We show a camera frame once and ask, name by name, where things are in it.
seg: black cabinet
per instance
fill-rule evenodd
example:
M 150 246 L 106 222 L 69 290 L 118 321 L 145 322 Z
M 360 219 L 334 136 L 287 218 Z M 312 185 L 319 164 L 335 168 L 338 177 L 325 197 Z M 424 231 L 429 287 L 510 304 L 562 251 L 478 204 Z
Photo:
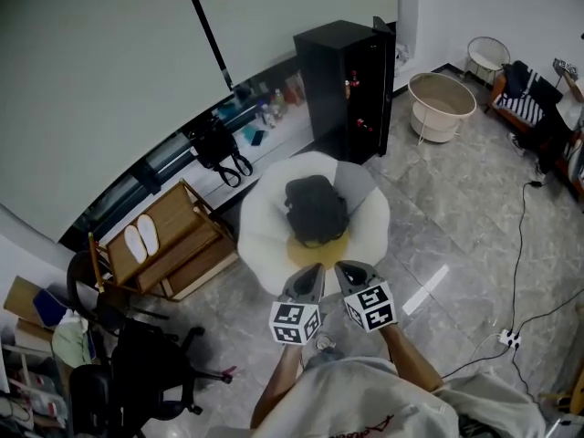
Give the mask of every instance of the black cabinet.
M 335 21 L 294 36 L 316 149 L 341 161 L 386 151 L 395 33 L 377 21 Z

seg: person's arm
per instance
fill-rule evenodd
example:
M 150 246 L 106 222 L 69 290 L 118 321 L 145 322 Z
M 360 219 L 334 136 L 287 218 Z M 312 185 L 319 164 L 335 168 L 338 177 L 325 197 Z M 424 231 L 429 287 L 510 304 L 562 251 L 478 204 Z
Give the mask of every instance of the person's arm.
M 584 96 L 582 95 L 582 92 L 580 91 L 578 85 L 576 84 L 576 82 L 572 79 L 572 77 L 568 74 L 567 71 L 564 71 L 564 79 L 566 80 L 566 82 L 568 83 L 569 86 L 569 90 L 572 91 L 572 94 L 574 95 L 574 98 L 578 101 L 578 102 L 582 102 L 584 103 Z
M 272 373 L 272 378 L 270 378 L 264 393 L 255 406 L 250 425 L 252 430 L 256 429 L 264 421 L 267 415 L 282 401 L 296 383 L 301 353 L 302 346 L 286 344 L 284 347 L 284 352 L 282 352 L 282 357 L 274 373 Z
M 443 385 L 440 374 L 403 335 L 397 325 L 381 328 L 380 334 L 385 339 L 400 378 L 428 392 L 435 391 Z

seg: marble floor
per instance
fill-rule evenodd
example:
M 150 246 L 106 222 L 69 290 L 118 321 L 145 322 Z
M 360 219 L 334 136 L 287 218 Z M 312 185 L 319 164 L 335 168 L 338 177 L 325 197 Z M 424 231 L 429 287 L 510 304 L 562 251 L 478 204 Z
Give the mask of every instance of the marble floor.
M 484 97 L 473 82 L 467 85 Z M 534 158 L 518 157 L 507 142 L 508 127 L 479 109 L 453 141 L 418 146 L 410 106 L 407 93 L 394 100 L 388 153 L 366 164 L 391 209 L 389 250 L 378 269 L 400 308 L 401 328 L 447 374 L 471 357 L 505 349 L 492 335 L 511 325 L 521 190 L 531 180 Z M 527 187 L 525 200 L 515 326 L 584 286 L 584 216 L 574 198 L 555 180 L 541 189 Z M 406 313 L 402 307 L 420 291 L 419 305 L 409 304 Z M 200 385 L 202 415 L 152 420 L 146 436 L 199 437 L 215 425 L 248 426 L 282 349 L 267 327 L 272 300 L 238 262 L 178 305 L 156 302 L 155 309 L 172 317 L 165 330 L 184 336 L 191 326 L 206 327 L 190 351 L 195 365 L 236 371 L 230 385 Z M 379 334 L 363 336 L 344 316 L 340 296 L 326 300 L 323 311 L 323 329 L 348 355 L 387 355 Z M 516 363 L 532 394 L 553 388 L 577 327 L 572 303 L 523 328 Z M 478 369 L 494 369 L 525 389 L 510 352 L 458 374 Z

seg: power strip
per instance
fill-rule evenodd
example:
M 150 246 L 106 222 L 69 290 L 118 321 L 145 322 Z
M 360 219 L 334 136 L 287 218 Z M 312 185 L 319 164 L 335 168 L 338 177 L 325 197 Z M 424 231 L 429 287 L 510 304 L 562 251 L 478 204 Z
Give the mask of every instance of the power strip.
M 505 344 L 508 347 L 512 347 L 513 349 L 519 349 L 521 345 L 521 336 L 518 334 L 514 334 L 512 331 L 508 329 L 503 329 L 501 334 L 499 334 L 499 342 L 501 344 Z

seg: round white tub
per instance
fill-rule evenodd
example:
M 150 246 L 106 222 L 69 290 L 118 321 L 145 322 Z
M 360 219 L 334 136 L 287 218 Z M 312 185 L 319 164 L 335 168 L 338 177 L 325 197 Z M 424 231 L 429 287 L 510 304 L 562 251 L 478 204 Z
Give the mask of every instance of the round white tub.
M 451 140 L 460 124 L 476 109 L 471 91 L 456 79 L 439 73 L 412 77 L 408 89 L 414 99 L 410 123 L 420 135 L 420 142 Z

